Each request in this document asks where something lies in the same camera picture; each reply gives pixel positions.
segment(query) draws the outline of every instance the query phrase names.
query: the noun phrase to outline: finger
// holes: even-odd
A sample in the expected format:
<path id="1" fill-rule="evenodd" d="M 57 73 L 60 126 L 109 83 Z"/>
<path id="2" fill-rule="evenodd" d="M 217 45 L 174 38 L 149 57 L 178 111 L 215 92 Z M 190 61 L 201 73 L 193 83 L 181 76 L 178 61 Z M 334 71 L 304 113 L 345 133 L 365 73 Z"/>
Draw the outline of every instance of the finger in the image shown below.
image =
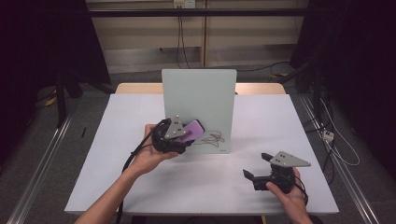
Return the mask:
<path id="1" fill-rule="evenodd" d="M 282 190 L 272 182 L 268 182 L 265 187 L 268 188 L 279 200 L 281 203 L 286 203 L 288 196 L 282 192 Z"/>
<path id="2" fill-rule="evenodd" d="M 293 172 L 294 175 L 297 176 L 298 178 L 300 178 L 300 172 L 297 170 L 297 168 L 293 167 Z"/>
<path id="3" fill-rule="evenodd" d="M 145 136 L 151 132 L 151 130 L 155 127 L 155 124 L 146 124 L 145 126 Z"/>

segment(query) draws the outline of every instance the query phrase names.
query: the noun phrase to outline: wire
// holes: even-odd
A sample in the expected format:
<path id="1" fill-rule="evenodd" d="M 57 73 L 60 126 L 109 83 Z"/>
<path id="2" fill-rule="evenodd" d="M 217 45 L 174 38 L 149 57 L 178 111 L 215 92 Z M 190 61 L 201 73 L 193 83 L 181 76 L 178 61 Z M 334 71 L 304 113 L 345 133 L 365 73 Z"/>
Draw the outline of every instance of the wire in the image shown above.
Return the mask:
<path id="1" fill-rule="evenodd" d="M 178 17 L 178 39 L 177 39 L 176 60 L 177 60 L 178 68 L 181 69 L 180 63 L 178 61 L 178 50 L 180 49 L 180 37 L 181 37 L 181 43 L 182 43 L 182 47 L 183 47 L 184 59 L 186 60 L 187 67 L 190 68 L 190 65 L 189 65 L 189 62 L 188 62 L 187 56 L 186 56 L 186 48 L 184 47 L 183 20 L 181 19 L 181 17 Z"/>
<path id="2" fill-rule="evenodd" d="M 241 69 L 237 69 L 236 71 L 238 71 L 238 72 L 252 72 L 252 71 L 258 71 L 258 70 L 262 70 L 262 69 L 269 68 L 269 67 L 271 67 L 271 66 L 280 64 L 280 63 L 289 63 L 289 62 L 273 63 L 273 64 L 270 64 L 270 65 L 266 65 L 266 66 L 264 66 L 264 67 L 253 68 L 253 69 L 242 69 L 242 70 L 241 70 Z"/>
<path id="3" fill-rule="evenodd" d="M 285 180 L 287 180 L 287 181 L 289 181 L 291 184 L 293 184 L 294 187 L 296 187 L 297 189 L 299 189 L 299 190 L 301 191 L 301 193 L 304 195 L 304 202 L 305 202 L 305 205 L 308 204 L 308 198 L 309 198 L 309 197 L 308 197 L 308 194 L 306 193 L 305 185 L 304 185 L 303 181 L 302 181 L 299 177 L 295 176 L 295 178 L 298 179 L 298 180 L 300 181 L 301 186 L 300 186 L 299 184 L 297 184 L 295 181 L 292 181 L 290 178 L 288 178 L 288 177 L 285 176 L 285 175 L 282 175 L 282 174 L 280 174 L 280 173 L 278 173 L 278 172 L 274 172 L 274 171 L 273 171 L 273 174 L 279 175 L 280 177 L 284 178 Z"/>
<path id="4" fill-rule="evenodd" d="M 184 48 L 183 19 L 181 19 L 181 17 L 180 17 L 180 27 L 181 27 L 181 43 L 183 44 L 184 59 L 186 60 L 187 66 L 190 68 L 189 61 L 187 60 L 187 56 L 186 56 L 186 48 Z"/>
<path id="5" fill-rule="evenodd" d="M 178 62 L 178 49 L 180 48 L 180 17 L 178 17 L 178 39 L 177 39 L 177 53 L 176 53 L 176 61 L 178 68 L 181 69 L 180 63 Z"/>
<path id="6" fill-rule="evenodd" d="M 310 119 L 310 120 L 305 121 L 304 123 L 302 123 L 303 127 L 305 127 L 306 125 L 308 125 L 310 122 L 313 122 L 315 119 L 317 119 L 317 118 L 314 117 L 314 118 L 312 118 L 312 119 Z"/>
<path id="7" fill-rule="evenodd" d="M 327 93 L 327 97 L 326 97 L 326 98 L 327 98 L 328 107 L 330 108 L 330 111 L 331 111 L 331 118 L 332 118 L 332 117 L 333 117 L 333 113 L 332 113 L 332 106 L 330 105 L 330 96 L 329 96 L 329 93 Z M 318 118 L 317 118 L 317 117 L 314 117 L 314 118 L 312 118 L 311 120 L 309 120 L 309 121 L 313 121 L 313 120 L 316 119 L 316 120 L 318 121 L 319 127 L 316 128 L 316 129 L 312 129 L 312 130 L 307 130 L 307 131 L 305 131 L 305 133 L 312 133 L 312 132 L 317 132 L 317 131 L 321 132 L 321 131 L 323 131 L 323 129 L 327 128 L 327 127 L 331 124 L 330 120 L 327 120 L 327 123 L 326 123 L 326 124 L 321 123 L 321 121 L 322 121 L 322 114 L 323 114 L 323 110 L 320 111 L 320 115 L 319 115 Z M 304 122 L 304 123 L 303 123 L 303 127 L 305 127 L 306 125 L 308 125 L 308 124 L 309 124 L 309 121 Z"/>
<path id="8" fill-rule="evenodd" d="M 147 145 L 142 146 L 142 148 L 149 147 L 149 146 L 154 146 L 154 144 L 147 144 Z"/>
<path id="9" fill-rule="evenodd" d="M 331 114 L 330 114 L 330 112 L 329 112 L 329 109 L 327 108 L 326 104 L 323 102 L 322 99 L 320 99 L 320 101 L 323 103 L 324 108 L 325 108 L 327 114 L 329 115 L 329 119 L 330 119 L 330 122 L 332 123 L 332 126 L 333 126 L 334 129 L 337 131 L 337 133 L 341 136 L 341 138 L 342 138 L 342 139 L 349 145 L 349 147 L 352 149 L 352 151 L 353 151 L 353 153 L 356 155 L 356 158 L 358 159 L 358 161 L 357 161 L 356 163 L 351 163 L 351 162 L 345 161 L 345 160 L 341 157 L 341 155 L 340 155 L 338 152 L 334 151 L 333 148 L 337 149 L 335 146 L 333 146 L 333 147 L 330 146 L 330 144 L 329 144 L 329 142 L 328 142 L 327 140 L 323 140 L 323 141 L 325 141 L 325 142 L 327 143 L 327 145 L 329 146 L 329 149 L 330 149 L 330 150 L 334 153 L 334 155 L 335 155 L 338 159 L 340 159 L 343 163 L 348 164 L 348 165 L 351 165 L 351 166 L 357 166 L 357 165 L 359 165 L 359 164 L 361 163 L 361 158 L 359 157 L 358 153 L 357 153 L 356 150 L 353 148 L 353 146 L 349 144 L 349 142 L 345 139 L 345 137 L 338 131 L 338 129 L 335 127 L 335 124 L 334 124 L 334 122 L 332 121 L 332 118 L 331 118 Z"/>
<path id="10" fill-rule="evenodd" d="M 332 176 L 331 176 L 331 178 L 330 178 L 330 181 L 327 182 L 328 185 L 330 185 L 330 184 L 334 181 L 334 177 L 335 177 L 334 163 L 333 163 L 332 160 L 331 160 L 331 155 L 332 155 L 332 151 L 329 150 L 329 151 L 327 152 L 325 162 L 323 163 L 323 166 L 321 167 L 322 173 L 323 173 L 323 174 L 326 174 L 327 162 L 330 161 L 330 164 L 332 165 Z"/>
<path id="11" fill-rule="evenodd" d="M 272 77 L 273 77 L 273 71 L 272 71 L 272 67 L 273 67 L 274 65 L 272 64 L 271 66 L 270 66 L 270 78 L 268 79 L 268 83 L 270 83 L 271 82 L 271 80 L 272 80 Z"/>

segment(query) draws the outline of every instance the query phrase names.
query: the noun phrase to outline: black cable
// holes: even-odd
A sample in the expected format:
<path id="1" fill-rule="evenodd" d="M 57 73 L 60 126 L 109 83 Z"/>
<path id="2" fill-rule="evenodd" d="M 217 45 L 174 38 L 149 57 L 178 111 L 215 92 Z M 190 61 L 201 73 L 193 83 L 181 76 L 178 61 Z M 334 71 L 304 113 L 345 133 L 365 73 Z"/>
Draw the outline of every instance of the black cable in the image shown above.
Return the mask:
<path id="1" fill-rule="evenodd" d="M 176 53 L 176 61 L 178 68 L 181 69 L 180 63 L 178 62 L 178 49 L 180 48 L 180 17 L 178 17 L 178 38 L 177 38 L 177 53 Z"/>
<path id="2" fill-rule="evenodd" d="M 270 78 L 268 79 L 268 83 L 270 83 L 271 82 L 271 80 L 272 80 L 272 75 L 273 75 L 273 72 L 272 72 L 272 67 L 273 67 L 274 65 L 272 64 L 271 66 L 270 66 Z"/>
<path id="3" fill-rule="evenodd" d="M 123 173 L 129 167 L 129 165 L 131 164 L 131 161 L 134 159 L 134 157 L 137 155 L 137 153 L 142 148 L 152 145 L 152 144 L 148 144 L 148 145 L 143 146 L 143 144 L 145 144 L 146 141 L 152 136 L 152 133 L 154 132 L 154 130 L 156 130 L 160 125 L 164 124 L 165 122 L 166 122 L 166 119 L 163 119 L 158 124 L 156 124 L 154 126 L 154 128 L 151 129 L 151 131 L 148 133 L 148 135 L 146 135 L 146 137 L 142 140 L 142 142 L 139 144 L 139 146 L 137 146 L 136 149 L 133 152 L 131 152 L 131 155 L 129 156 L 128 160 L 126 160 L 124 166 L 122 167 L 122 172 L 121 173 Z M 119 206 L 119 212 L 117 213 L 116 224 L 120 224 L 121 217 L 122 217 L 122 208 L 123 208 L 123 200 L 122 200 L 122 202 L 120 203 L 120 206 Z"/>
<path id="4" fill-rule="evenodd" d="M 262 70 L 262 69 L 269 68 L 269 67 L 271 67 L 271 66 L 280 64 L 280 63 L 289 63 L 289 62 L 273 63 L 273 64 L 270 64 L 270 65 L 266 65 L 266 66 L 264 66 L 264 67 L 253 68 L 253 69 L 242 69 L 242 70 L 240 70 L 240 69 L 238 70 L 238 69 L 237 69 L 236 71 L 238 71 L 238 72 L 252 72 L 252 71 L 258 71 L 258 70 Z"/>
<path id="5" fill-rule="evenodd" d="M 327 97 L 326 97 L 326 102 L 325 102 L 325 104 L 326 104 L 327 108 L 329 109 L 330 118 L 331 118 L 332 120 L 334 120 L 334 113 L 332 112 L 332 105 L 331 105 L 330 94 L 327 92 L 327 95 L 326 95 L 326 96 L 327 96 Z M 333 126 L 333 125 L 331 126 L 331 132 L 334 133 L 334 126 Z M 326 144 L 324 143 L 324 141 L 322 141 L 322 143 L 323 143 L 324 148 L 327 150 L 327 147 L 326 147 Z M 332 144 L 332 145 L 331 145 L 331 148 L 334 148 L 335 139 L 332 140 L 331 144 Z M 322 168 L 321 168 L 322 173 L 323 173 L 323 174 L 326 174 L 325 171 L 326 171 L 327 163 L 328 163 L 328 161 L 331 162 L 331 165 L 332 165 L 332 176 L 331 176 L 331 178 L 330 178 L 330 181 L 327 183 L 328 185 L 330 185 L 330 184 L 334 181 L 334 177 L 335 177 L 334 163 L 333 163 L 333 161 L 332 161 L 332 159 L 331 159 L 331 155 L 332 155 L 332 151 L 329 150 L 329 151 L 327 152 L 327 156 L 326 156 L 325 162 L 323 163 L 323 166 L 322 166 Z"/>
<path id="6" fill-rule="evenodd" d="M 310 122 L 314 121 L 315 119 L 317 119 L 317 118 L 312 118 L 310 120 L 307 120 L 307 121 L 303 122 L 301 125 L 303 125 L 303 127 L 305 127 L 306 125 L 308 125 Z"/>
<path id="7" fill-rule="evenodd" d="M 304 195 L 305 206 L 308 204 L 308 194 L 307 194 L 306 191 L 305 191 L 305 185 L 304 185 L 303 181 L 302 181 L 299 177 L 295 176 L 295 178 L 297 178 L 297 179 L 300 181 L 300 183 L 301 183 L 302 186 L 298 185 L 295 181 L 290 180 L 287 176 L 282 175 L 282 174 L 280 174 L 280 173 L 278 173 L 278 172 L 274 172 L 274 171 L 273 171 L 273 174 L 279 175 L 280 177 L 282 177 L 282 178 L 284 178 L 285 180 L 287 180 L 287 181 L 289 181 L 290 183 L 292 183 L 292 184 L 294 185 L 294 187 L 296 187 L 297 189 L 299 189 L 300 192 Z"/>
<path id="8" fill-rule="evenodd" d="M 331 124 L 331 122 L 328 120 L 327 123 L 326 123 L 325 125 L 320 125 L 320 127 L 316 128 L 316 129 L 307 130 L 307 131 L 305 131 L 305 133 L 312 133 L 312 132 L 322 131 L 322 130 L 325 129 L 327 126 L 329 126 L 329 124 Z"/>
<path id="9" fill-rule="evenodd" d="M 187 60 L 187 56 L 186 56 L 186 49 L 184 47 L 183 19 L 181 17 L 180 17 L 180 30 L 181 30 L 181 43 L 183 44 L 184 59 L 186 60 L 187 67 L 190 68 L 189 61 Z"/>

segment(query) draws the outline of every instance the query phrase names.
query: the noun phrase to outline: white board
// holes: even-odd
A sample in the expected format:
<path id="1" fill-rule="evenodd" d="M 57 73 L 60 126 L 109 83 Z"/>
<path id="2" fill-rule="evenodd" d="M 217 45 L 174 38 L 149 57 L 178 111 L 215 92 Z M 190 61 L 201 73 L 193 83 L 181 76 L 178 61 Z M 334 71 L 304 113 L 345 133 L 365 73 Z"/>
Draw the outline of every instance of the white board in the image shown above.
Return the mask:
<path id="1" fill-rule="evenodd" d="M 187 153 L 230 153 L 236 70 L 163 69 L 165 117 L 205 128 Z"/>
<path id="2" fill-rule="evenodd" d="M 147 123 L 163 118 L 161 95 L 112 95 L 78 182 L 65 208 L 82 213 L 120 176 Z M 288 95 L 237 95 L 230 154 L 182 154 L 139 177 L 124 200 L 135 215 L 274 215 L 284 213 L 269 191 L 256 191 L 242 169 L 269 175 L 261 153 L 286 151 L 312 166 L 299 168 L 313 214 L 337 213 L 329 186 Z"/>

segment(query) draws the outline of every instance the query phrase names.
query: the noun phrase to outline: black line drawing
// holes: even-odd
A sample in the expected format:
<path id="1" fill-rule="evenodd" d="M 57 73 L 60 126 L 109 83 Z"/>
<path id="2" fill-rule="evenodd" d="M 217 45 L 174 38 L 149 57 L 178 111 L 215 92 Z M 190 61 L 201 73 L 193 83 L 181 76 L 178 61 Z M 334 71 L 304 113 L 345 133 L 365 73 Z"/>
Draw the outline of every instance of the black line drawing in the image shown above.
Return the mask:
<path id="1" fill-rule="evenodd" d="M 203 144 L 210 144 L 214 147 L 219 147 L 219 143 L 222 142 L 224 143 L 225 140 L 221 136 L 221 132 L 218 131 L 207 131 L 206 133 L 209 134 L 207 138 L 203 138 L 199 140 L 197 143 L 194 143 L 194 145 L 203 145 Z"/>

